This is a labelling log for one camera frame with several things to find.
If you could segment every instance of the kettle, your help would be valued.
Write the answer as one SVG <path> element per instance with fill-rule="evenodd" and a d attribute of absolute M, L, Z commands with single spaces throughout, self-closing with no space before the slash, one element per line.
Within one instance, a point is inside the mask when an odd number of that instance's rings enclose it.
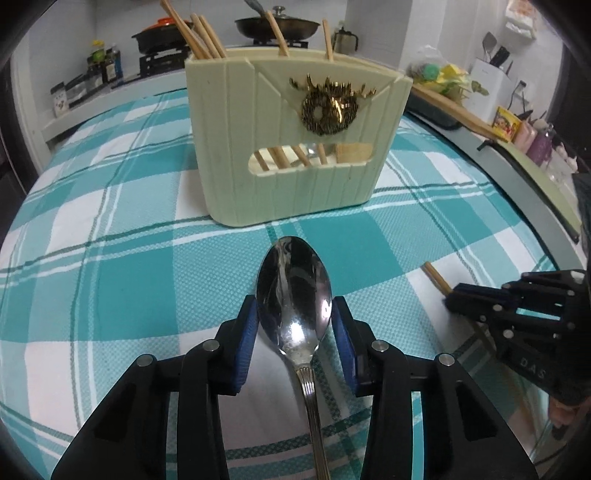
<path fill-rule="evenodd" d="M 344 55 L 352 55 L 359 48 L 359 37 L 341 27 L 333 35 L 333 50 Z"/>

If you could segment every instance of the teal plaid tablecloth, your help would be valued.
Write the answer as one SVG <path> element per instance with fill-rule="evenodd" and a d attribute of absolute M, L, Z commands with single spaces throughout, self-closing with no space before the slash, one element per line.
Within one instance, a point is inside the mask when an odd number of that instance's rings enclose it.
<path fill-rule="evenodd" d="M 140 354 L 187 352 L 234 318 L 280 236 L 306 239 L 336 295 L 405 353 L 455 353 L 506 419 L 515 405 L 472 331 L 419 269 L 500 286 L 553 266 L 489 179 L 403 118 L 371 200 L 230 229 L 208 217 L 184 90 L 117 107 L 54 156 L 0 253 L 0 417 L 49 478 Z M 369 400 L 345 386 L 332 333 L 315 365 L 333 479 L 359 478 Z M 415 478 L 421 478 L 420 402 Z M 246 385 L 220 399 L 233 479 L 311 478 L 307 423 L 284 363 L 257 339 Z M 174 409 L 167 469 L 175 477 Z"/>

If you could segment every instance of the frying pan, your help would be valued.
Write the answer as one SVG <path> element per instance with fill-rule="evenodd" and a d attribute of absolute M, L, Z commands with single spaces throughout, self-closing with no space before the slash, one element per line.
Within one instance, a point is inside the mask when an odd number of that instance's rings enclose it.
<path fill-rule="evenodd" d="M 259 14 L 261 12 L 264 14 L 263 7 L 258 2 L 254 3 L 252 0 L 249 0 L 246 3 Z M 320 26 L 319 23 L 310 20 L 288 17 L 282 13 L 285 7 L 277 6 L 273 7 L 273 10 L 275 11 L 273 16 L 277 20 L 277 25 L 279 25 L 279 29 L 286 41 L 300 41 L 310 38 Z M 264 17 L 242 18 L 236 20 L 236 26 L 242 35 L 253 40 L 258 40 L 261 43 L 266 43 L 270 39 L 275 38 L 271 25 Z"/>
<path fill-rule="evenodd" d="M 185 23 L 192 27 L 193 23 L 186 21 Z M 159 51 L 169 50 L 172 48 L 184 47 L 187 42 L 179 32 L 177 26 L 172 18 L 160 18 L 158 22 L 140 33 L 132 35 L 138 41 L 138 49 L 144 55 L 158 53 Z"/>

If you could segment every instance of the chopstick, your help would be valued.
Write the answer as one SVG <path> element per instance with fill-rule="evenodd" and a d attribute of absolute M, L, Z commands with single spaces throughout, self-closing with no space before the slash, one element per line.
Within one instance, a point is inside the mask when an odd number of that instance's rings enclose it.
<path fill-rule="evenodd" d="M 277 168 L 282 170 L 291 167 L 290 161 L 287 160 L 287 157 L 285 156 L 283 147 L 267 147 L 267 150 L 271 154 L 271 158 L 275 162 L 275 165 L 277 165 Z"/>
<path fill-rule="evenodd" d="M 279 25 L 277 25 L 277 21 L 275 20 L 275 17 L 273 17 L 273 14 L 269 10 L 267 10 L 265 12 L 265 17 L 267 18 L 267 20 L 271 24 L 271 29 L 273 30 L 273 33 L 275 34 L 275 38 L 279 42 L 279 55 L 282 55 L 284 57 L 289 57 L 290 56 L 290 49 L 287 48 L 287 43 L 285 43 L 285 39 L 283 38 L 283 33 L 281 33 L 281 29 L 279 28 Z"/>
<path fill-rule="evenodd" d="M 261 152 L 259 152 L 258 150 L 255 152 L 255 158 L 256 161 L 259 162 L 259 165 L 263 171 L 269 171 L 269 166 L 267 165 L 267 162 L 262 157 Z"/>
<path fill-rule="evenodd" d="M 203 23 L 201 22 L 201 19 L 197 16 L 197 14 L 191 14 L 191 20 L 193 21 L 193 28 L 201 37 L 201 39 L 205 42 L 205 45 L 209 50 L 211 57 L 214 59 L 222 58 L 216 46 L 213 44 L 212 38 L 207 33 L 207 30 L 205 30 L 205 27 L 203 26 Z"/>
<path fill-rule="evenodd" d="M 427 274 L 429 279 L 435 284 L 435 286 L 443 293 L 446 297 L 453 291 L 453 289 L 449 286 L 449 283 L 445 281 L 445 279 L 441 276 L 441 274 L 435 269 L 431 262 L 425 262 L 423 264 L 423 271 Z M 494 343 L 492 343 L 491 339 L 486 336 L 485 331 L 474 321 L 469 318 L 466 318 L 472 330 L 476 334 L 476 337 L 482 342 L 482 345 L 486 349 L 486 351 L 490 354 L 493 359 L 496 359 L 496 348 Z M 509 371 L 509 368 L 501 364 L 501 371 L 503 373 L 503 377 L 507 386 L 509 387 L 509 391 L 514 397 L 514 400 L 519 405 L 519 408 L 522 411 L 522 414 L 525 417 L 525 420 L 529 422 L 532 431 L 535 432 L 535 424 L 534 424 L 534 417 L 531 412 L 529 405 L 526 403 L 525 397 L 519 388 L 519 385 L 515 381 L 515 378 Z"/>
<path fill-rule="evenodd" d="M 201 20 L 201 23 L 203 24 L 203 28 L 205 29 L 205 31 L 207 32 L 207 34 L 211 38 L 212 43 L 215 45 L 217 52 L 220 54 L 220 57 L 225 59 L 228 56 L 228 54 L 226 53 L 226 49 L 224 48 L 219 37 L 217 36 L 216 31 L 209 24 L 209 22 L 207 21 L 207 18 L 205 18 L 204 15 L 199 15 L 199 20 Z"/>
<path fill-rule="evenodd" d="M 320 163 L 323 165 L 328 165 L 328 161 L 326 160 L 326 152 L 324 151 L 324 145 L 317 143 L 316 148 L 318 149 L 318 158 L 320 159 Z"/>
<path fill-rule="evenodd" d="M 210 57 L 209 53 L 206 52 L 199 43 L 199 40 L 197 39 L 195 33 L 189 28 L 189 26 L 184 22 L 184 20 L 180 18 L 177 11 L 170 4 L 170 0 L 160 0 L 160 6 L 164 8 L 166 13 L 174 19 L 178 31 L 181 32 L 181 35 L 191 48 L 191 51 L 193 52 L 193 55 L 195 55 L 195 58 L 197 58 L 198 60 L 204 60 Z"/>
<path fill-rule="evenodd" d="M 304 153 L 304 151 L 301 149 L 301 147 L 299 145 L 292 145 L 291 149 L 294 151 L 294 153 L 297 155 L 297 158 L 306 166 L 306 167 L 311 167 L 312 163 L 310 163 L 310 159 L 308 159 L 308 156 L 306 156 L 306 154 Z"/>
<path fill-rule="evenodd" d="M 330 42 L 330 28 L 327 19 L 322 20 L 322 30 L 324 30 L 324 43 L 326 45 L 326 58 L 330 61 L 335 59 L 332 51 L 332 43 Z"/>

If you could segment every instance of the blue gripper pad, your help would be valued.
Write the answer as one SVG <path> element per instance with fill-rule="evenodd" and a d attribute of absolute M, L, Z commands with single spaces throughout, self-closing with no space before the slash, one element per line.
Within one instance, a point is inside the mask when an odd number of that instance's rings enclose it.
<path fill-rule="evenodd" d="M 242 338 L 234 357 L 234 378 L 232 387 L 236 393 L 246 383 L 248 368 L 251 364 L 252 350 L 255 346 L 256 331 L 258 329 L 258 316 L 256 315 L 256 300 L 253 300 L 248 310 Z"/>
<path fill-rule="evenodd" d="M 351 343 L 349 334 L 343 324 L 343 319 L 340 316 L 337 302 L 334 300 L 332 306 L 332 324 L 345 381 L 351 391 L 355 394 L 359 387 L 356 374 L 355 351 L 353 350 L 353 344 Z"/>

